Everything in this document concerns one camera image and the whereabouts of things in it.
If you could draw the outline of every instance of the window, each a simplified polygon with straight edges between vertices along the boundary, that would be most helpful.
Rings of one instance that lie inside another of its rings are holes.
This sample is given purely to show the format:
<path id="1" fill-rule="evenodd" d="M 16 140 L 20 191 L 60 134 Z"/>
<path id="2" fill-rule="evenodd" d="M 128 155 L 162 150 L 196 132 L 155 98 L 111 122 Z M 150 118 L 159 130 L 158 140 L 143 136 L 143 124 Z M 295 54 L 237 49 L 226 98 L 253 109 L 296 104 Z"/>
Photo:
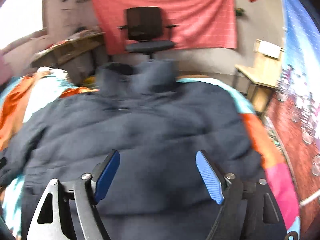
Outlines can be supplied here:
<path id="1" fill-rule="evenodd" d="M 44 28 L 42 0 L 6 0 L 0 7 L 0 19 L 0 49 L 3 49 Z"/>

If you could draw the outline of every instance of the chair seat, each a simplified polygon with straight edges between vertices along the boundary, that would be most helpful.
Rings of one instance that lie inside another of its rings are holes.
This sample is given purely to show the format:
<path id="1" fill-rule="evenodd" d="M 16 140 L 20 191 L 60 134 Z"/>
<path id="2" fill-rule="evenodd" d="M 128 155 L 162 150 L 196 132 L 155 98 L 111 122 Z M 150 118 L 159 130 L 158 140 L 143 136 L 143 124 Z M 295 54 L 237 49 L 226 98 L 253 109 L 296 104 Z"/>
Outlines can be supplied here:
<path id="1" fill-rule="evenodd" d="M 146 41 L 128 44 L 125 49 L 127 52 L 153 53 L 156 51 L 171 49 L 175 46 L 173 41 Z"/>

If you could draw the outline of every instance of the wall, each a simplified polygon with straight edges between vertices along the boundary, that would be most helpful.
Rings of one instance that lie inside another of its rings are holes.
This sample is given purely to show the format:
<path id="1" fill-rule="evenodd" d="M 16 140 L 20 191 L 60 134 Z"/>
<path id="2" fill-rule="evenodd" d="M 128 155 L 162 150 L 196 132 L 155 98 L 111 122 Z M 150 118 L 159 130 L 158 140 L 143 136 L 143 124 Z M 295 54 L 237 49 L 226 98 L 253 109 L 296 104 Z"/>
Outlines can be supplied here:
<path id="1" fill-rule="evenodd" d="M 233 74 L 234 65 L 253 65 L 253 44 L 256 38 L 282 46 L 283 14 L 281 0 L 235 0 L 236 7 L 245 9 L 245 16 L 237 18 L 238 48 L 237 49 L 189 49 L 172 50 L 156 53 L 156 58 L 173 58 L 179 61 L 182 71 L 200 71 L 209 73 Z M 46 1 L 48 19 L 47 39 L 41 40 L 38 48 L 65 39 L 81 25 L 97 25 L 91 2 L 76 4 L 75 0 Z M 26 67 L 34 52 L 34 41 L 30 41 L 5 55 L 15 72 Z M 115 61 L 137 64 L 146 60 L 145 55 L 117 55 Z"/>
<path id="2" fill-rule="evenodd" d="M 22 44 L 4 55 L 4 61 L 8 67 L 12 68 L 13 74 L 19 76 L 23 69 L 31 63 L 32 57 L 36 52 L 46 49 L 52 44 L 48 35 Z"/>
<path id="3" fill-rule="evenodd" d="M 12 69 L 8 64 L 4 62 L 4 58 L 0 52 L 0 91 L 1 85 L 3 85 L 10 77 L 12 77 Z"/>

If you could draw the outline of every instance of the chair armrest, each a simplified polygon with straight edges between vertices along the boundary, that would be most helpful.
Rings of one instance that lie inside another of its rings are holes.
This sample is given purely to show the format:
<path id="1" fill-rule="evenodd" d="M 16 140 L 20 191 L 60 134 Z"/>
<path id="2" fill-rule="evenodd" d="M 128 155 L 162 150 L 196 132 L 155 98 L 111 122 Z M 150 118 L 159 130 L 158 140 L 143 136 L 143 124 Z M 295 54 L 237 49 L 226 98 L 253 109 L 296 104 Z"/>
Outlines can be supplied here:
<path id="1" fill-rule="evenodd" d="M 170 25 L 167 25 L 166 28 L 169 29 L 169 41 L 171 40 L 171 35 L 172 35 L 172 28 L 173 27 L 178 27 L 179 25 L 177 24 L 170 24 Z"/>
<path id="2" fill-rule="evenodd" d="M 118 26 L 117 27 L 119 30 L 124 30 L 124 29 L 127 29 L 128 26 L 127 25 L 122 25 L 122 26 Z"/>
<path id="3" fill-rule="evenodd" d="M 178 27 L 178 26 L 179 26 L 179 25 L 177 25 L 177 24 L 170 24 L 170 25 L 167 25 L 166 28 L 171 29 L 171 28 L 173 28 L 173 27 Z"/>

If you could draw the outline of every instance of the red cloth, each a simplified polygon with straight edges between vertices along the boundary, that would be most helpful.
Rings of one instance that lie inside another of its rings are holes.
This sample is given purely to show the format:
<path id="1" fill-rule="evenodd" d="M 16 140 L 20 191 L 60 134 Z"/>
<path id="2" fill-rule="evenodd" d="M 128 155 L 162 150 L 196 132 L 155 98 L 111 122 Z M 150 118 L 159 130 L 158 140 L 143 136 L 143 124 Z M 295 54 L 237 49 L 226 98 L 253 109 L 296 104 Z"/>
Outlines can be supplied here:
<path id="1" fill-rule="evenodd" d="M 117 26 L 125 25 L 124 10 L 157 6 L 163 10 L 163 24 L 177 24 L 172 29 L 175 49 L 235 49 L 236 18 L 234 0 L 92 0 L 100 27 L 106 33 L 110 55 L 124 53 L 123 38 Z M 168 39 L 164 31 L 163 39 Z"/>

